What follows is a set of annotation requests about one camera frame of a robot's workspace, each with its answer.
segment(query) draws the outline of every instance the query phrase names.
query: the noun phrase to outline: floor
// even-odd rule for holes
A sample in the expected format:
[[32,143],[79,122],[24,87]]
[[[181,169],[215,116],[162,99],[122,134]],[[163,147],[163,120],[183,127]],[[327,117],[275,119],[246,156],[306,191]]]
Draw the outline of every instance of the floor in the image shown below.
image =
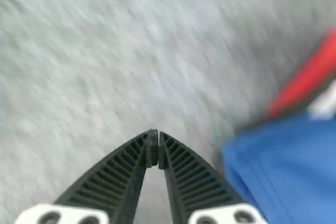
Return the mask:
[[[336,0],[0,0],[0,218],[157,128],[211,162],[336,23]],[[164,175],[134,223],[172,223]]]

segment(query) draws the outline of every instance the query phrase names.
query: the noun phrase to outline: clothing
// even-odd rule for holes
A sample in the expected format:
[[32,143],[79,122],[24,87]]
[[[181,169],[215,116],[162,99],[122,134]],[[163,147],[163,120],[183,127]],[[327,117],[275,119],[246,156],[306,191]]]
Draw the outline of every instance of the clothing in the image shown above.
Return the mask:
[[226,179],[270,224],[336,219],[336,117],[266,123],[226,144],[223,161]]

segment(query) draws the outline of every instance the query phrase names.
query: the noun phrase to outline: red stripe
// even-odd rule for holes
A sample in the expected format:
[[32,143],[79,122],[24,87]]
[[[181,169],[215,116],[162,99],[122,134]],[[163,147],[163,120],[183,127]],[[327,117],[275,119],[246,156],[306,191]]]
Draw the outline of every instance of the red stripe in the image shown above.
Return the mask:
[[336,70],[336,28],[329,31],[319,50],[286,85],[271,104],[267,118],[300,102],[316,90]]

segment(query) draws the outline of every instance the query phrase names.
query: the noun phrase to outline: blue fabric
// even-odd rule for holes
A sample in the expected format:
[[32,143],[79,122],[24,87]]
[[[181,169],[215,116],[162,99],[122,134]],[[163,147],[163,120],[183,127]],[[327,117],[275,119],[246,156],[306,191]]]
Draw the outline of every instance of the blue fabric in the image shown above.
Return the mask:
[[227,180],[270,224],[336,222],[336,118],[300,115],[223,148]]

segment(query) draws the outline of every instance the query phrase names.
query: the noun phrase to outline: gray carpet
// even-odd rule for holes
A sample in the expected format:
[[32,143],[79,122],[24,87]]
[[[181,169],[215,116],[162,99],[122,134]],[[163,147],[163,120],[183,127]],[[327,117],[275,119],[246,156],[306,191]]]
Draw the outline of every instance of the gray carpet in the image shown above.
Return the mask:
[[[0,0],[0,218],[158,128],[211,161],[336,23],[336,0]],[[171,223],[162,172],[134,223]]]

